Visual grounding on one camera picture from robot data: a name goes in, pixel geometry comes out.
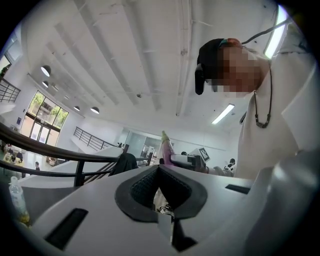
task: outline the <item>cable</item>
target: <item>cable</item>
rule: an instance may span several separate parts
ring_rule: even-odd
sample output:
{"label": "cable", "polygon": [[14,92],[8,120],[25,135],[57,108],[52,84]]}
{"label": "cable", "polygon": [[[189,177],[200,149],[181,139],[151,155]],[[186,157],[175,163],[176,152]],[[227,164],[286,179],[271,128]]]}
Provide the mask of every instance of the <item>cable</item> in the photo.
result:
{"label": "cable", "polygon": [[255,34],[254,36],[250,37],[247,41],[244,41],[244,42],[242,42],[241,44],[245,45],[245,44],[251,42],[253,39],[256,39],[257,37],[260,37],[260,36],[262,36],[262,35],[266,35],[266,34],[272,32],[272,31],[276,30],[277,28],[283,26],[284,24],[288,24],[289,22],[291,22],[291,17],[289,17],[289,18],[287,18],[286,20],[280,22],[278,25],[275,25],[275,26],[273,26],[273,27],[268,28],[268,29],[265,30],[265,31],[262,31],[262,32],[260,32],[260,33],[258,33],[258,34]]}

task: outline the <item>white ceiling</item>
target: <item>white ceiling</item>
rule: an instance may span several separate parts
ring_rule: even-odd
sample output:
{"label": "white ceiling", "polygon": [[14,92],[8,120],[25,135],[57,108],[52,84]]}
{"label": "white ceiling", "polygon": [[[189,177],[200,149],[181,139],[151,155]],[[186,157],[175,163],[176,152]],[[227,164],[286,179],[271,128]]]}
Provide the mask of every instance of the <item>white ceiling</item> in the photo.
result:
{"label": "white ceiling", "polygon": [[[48,93],[82,115],[96,106],[105,119],[166,117],[230,131],[247,103],[209,87],[195,94],[199,48],[214,38],[247,40],[274,25],[276,9],[267,0],[47,0],[22,23],[22,49],[31,76],[55,84],[59,91]],[[263,52],[269,37],[248,47]],[[228,103],[234,114],[211,125]]]}

